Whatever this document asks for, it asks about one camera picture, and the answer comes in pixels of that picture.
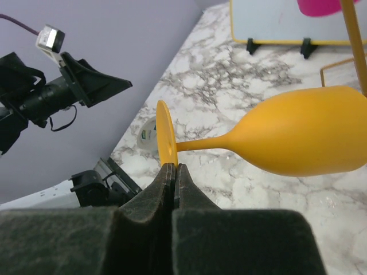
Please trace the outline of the yellow wine glass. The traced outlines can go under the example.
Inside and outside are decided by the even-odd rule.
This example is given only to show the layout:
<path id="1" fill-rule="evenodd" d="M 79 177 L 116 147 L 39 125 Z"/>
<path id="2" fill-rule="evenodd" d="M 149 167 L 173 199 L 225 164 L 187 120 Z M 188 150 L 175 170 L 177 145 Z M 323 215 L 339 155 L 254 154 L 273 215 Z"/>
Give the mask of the yellow wine glass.
<path id="1" fill-rule="evenodd" d="M 169 109 L 157 103 L 162 164 L 182 151 L 226 149 L 250 164 L 283 176 L 349 172 L 366 164 L 366 97 L 347 86 L 284 92 L 259 103 L 228 133 L 177 142 Z"/>

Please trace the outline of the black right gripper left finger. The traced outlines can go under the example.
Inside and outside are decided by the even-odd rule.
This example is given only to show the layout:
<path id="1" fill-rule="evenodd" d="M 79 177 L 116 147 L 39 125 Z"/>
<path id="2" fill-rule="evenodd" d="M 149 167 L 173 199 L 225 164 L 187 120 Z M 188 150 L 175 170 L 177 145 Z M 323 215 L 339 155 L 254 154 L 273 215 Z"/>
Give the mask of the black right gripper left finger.
<path id="1" fill-rule="evenodd" d="M 1 212 L 2 274 L 170 274 L 175 166 L 120 208 Z"/>

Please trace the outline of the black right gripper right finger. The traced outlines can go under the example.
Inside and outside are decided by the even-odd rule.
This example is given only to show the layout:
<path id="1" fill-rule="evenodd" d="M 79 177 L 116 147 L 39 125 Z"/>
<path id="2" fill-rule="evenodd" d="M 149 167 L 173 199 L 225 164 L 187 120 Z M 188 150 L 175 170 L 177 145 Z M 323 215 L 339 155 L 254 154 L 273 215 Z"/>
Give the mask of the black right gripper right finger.
<path id="1" fill-rule="evenodd" d="M 311 226 L 294 210 L 223 210 L 177 168 L 174 274 L 325 274 Z"/>

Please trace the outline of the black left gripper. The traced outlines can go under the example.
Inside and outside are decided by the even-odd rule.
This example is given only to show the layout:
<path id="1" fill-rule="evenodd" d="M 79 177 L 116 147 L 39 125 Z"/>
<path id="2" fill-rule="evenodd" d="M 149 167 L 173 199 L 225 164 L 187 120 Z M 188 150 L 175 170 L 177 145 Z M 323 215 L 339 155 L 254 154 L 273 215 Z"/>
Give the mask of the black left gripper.
<path id="1" fill-rule="evenodd" d="M 61 59 L 60 72 L 82 106 L 90 108 L 132 87 L 131 81 L 100 73 L 85 59 L 75 60 L 68 52 L 62 52 Z"/>

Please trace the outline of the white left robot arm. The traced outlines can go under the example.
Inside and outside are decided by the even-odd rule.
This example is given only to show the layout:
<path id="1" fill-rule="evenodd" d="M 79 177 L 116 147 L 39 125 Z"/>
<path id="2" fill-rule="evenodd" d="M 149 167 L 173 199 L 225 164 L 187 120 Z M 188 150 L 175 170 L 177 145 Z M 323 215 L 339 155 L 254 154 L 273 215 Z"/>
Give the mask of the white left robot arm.
<path id="1" fill-rule="evenodd" d="M 30 122 L 45 128 L 60 110 L 76 103 L 91 108 L 132 87 L 130 81 L 100 73 L 67 52 L 61 58 L 65 63 L 61 76 L 51 82 L 15 53 L 1 58 L 1 154 L 8 152 Z"/>

